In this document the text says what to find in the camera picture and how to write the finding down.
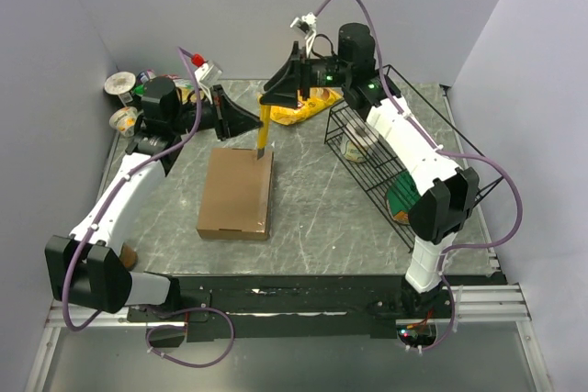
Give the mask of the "yellow utility knife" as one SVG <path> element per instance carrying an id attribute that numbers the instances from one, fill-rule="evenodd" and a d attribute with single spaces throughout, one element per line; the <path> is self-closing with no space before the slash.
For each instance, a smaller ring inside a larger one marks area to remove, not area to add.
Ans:
<path id="1" fill-rule="evenodd" d="M 262 123 L 262 127 L 258 130 L 257 135 L 257 142 L 256 142 L 256 152 L 257 152 L 257 159 L 260 160 L 265 154 L 265 148 L 267 144 L 267 138 L 269 133 L 269 124 L 270 124 L 270 113 L 271 113 L 271 106 L 261 105 L 260 106 L 260 121 Z"/>

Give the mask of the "brown cardboard express box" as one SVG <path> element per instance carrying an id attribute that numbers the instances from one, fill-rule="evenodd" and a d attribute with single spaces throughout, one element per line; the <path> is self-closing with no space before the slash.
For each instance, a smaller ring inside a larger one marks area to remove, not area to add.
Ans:
<path id="1" fill-rule="evenodd" d="M 274 152 L 215 148 L 198 212 L 203 240 L 265 241 L 270 231 Z"/>

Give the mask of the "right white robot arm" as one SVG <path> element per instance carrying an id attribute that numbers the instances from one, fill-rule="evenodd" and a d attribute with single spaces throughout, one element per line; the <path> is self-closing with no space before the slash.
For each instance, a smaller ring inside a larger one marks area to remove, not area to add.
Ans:
<path id="1" fill-rule="evenodd" d="M 294 108 L 315 87 L 337 87 L 365 126 L 392 148 L 419 195 L 408 211 L 414 246 L 405 279 L 411 289 L 402 293 L 401 305 L 408 315 L 422 317 L 434 305 L 431 291 L 442 282 L 442 254 L 471 214 L 479 176 L 445 157 L 442 146 L 416 120 L 400 89 L 383 72 L 369 26 L 342 25 L 336 51 L 318 56 L 312 51 L 318 36 L 313 19 L 308 14 L 292 22 L 304 41 L 293 44 L 287 61 L 265 84 L 260 103 Z"/>

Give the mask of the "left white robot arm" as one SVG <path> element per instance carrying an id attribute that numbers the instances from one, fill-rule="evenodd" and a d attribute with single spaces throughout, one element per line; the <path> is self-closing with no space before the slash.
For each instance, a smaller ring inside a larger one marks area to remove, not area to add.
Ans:
<path id="1" fill-rule="evenodd" d="M 142 88 L 141 113 L 119 170 L 88 215 L 65 237 L 45 247 L 51 291 L 67 315 L 71 305 L 95 313 L 149 306 L 159 319 L 175 318 L 181 288 L 172 276 L 137 273 L 121 261 L 123 244 L 149 194 L 169 175 L 187 140 L 214 130 L 227 140 L 259 129 L 262 121 L 236 103 L 220 85 L 196 88 L 182 101 L 175 82 L 157 76 Z"/>

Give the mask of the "yellow chips bag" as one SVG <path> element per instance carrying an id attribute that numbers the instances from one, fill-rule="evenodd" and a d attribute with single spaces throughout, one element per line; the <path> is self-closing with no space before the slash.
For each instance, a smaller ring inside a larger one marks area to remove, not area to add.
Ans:
<path id="1" fill-rule="evenodd" d="M 315 87 L 310 97 L 303 100 L 298 95 L 296 108 L 272 106 L 269 119 L 282 126 L 290 126 L 303 122 L 319 114 L 343 99 L 342 95 L 331 88 Z"/>

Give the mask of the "blue white cup behind bag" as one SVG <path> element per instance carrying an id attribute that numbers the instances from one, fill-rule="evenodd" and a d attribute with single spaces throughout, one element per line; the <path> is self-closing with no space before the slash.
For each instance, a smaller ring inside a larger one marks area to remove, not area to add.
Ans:
<path id="1" fill-rule="evenodd" d="M 140 71 L 136 76 L 136 85 L 144 85 L 156 77 L 156 73 L 151 70 Z"/>

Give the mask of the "yogurt cup yellow label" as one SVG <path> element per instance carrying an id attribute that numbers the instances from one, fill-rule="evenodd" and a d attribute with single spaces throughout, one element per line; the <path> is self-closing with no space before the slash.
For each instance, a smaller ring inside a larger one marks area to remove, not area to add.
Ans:
<path id="1" fill-rule="evenodd" d="M 130 138 L 135 133 L 138 116 L 139 112 L 134 106 L 125 106 L 110 117 L 109 126 L 119 135 Z"/>

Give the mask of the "yogurt cup upright corner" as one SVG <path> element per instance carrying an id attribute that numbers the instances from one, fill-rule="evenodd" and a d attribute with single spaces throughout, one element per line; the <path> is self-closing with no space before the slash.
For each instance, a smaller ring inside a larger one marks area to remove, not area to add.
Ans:
<path id="1" fill-rule="evenodd" d="M 131 91 L 136 84 L 136 77 L 130 72 L 117 72 L 110 75 L 104 82 L 104 91 L 108 95 L 115 95 L 123 106 L 132 106 Z"/>

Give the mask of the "green snack pack in basket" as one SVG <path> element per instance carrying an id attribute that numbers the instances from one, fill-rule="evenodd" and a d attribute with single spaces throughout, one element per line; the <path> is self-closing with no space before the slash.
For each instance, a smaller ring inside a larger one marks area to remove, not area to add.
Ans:
<path id="1" fill-rule="evenodd" d="M 394 222 L 409 224 L 409 212 L 420 195 L 413 178 L 408 172 L 395 176 L 386 191 L 387 208 Z"/>

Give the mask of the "brown can at edge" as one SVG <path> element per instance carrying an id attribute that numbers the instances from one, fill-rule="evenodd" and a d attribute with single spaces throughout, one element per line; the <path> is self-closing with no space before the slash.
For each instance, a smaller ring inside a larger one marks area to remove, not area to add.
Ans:
<path id="1" fill-rule="evenodd" d="M 127 270 L 132 270 L 138 261 L 138 254 L 127 244 L 123 244 L 119 259 Z"/>

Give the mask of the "aluminium rail frame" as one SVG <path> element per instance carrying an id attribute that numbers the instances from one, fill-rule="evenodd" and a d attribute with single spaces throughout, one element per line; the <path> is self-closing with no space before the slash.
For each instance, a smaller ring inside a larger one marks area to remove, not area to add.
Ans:
<path id="1" fill-rule="evenodd" d="M 517 322 L 529 321 L 531 315 L 520 286 L 454 286 L 452 288 L 456 305 L 456 323 L 468 322 Z M 343 311 L 311 312 L 228 312 L 232 320 L 241 318 L 346 318 Z M 110 314 L 101 313 L 89 327 L 148 326 L 162 324 L 161 319 L 141 313 L 136 308 L 124 308 Z"/>

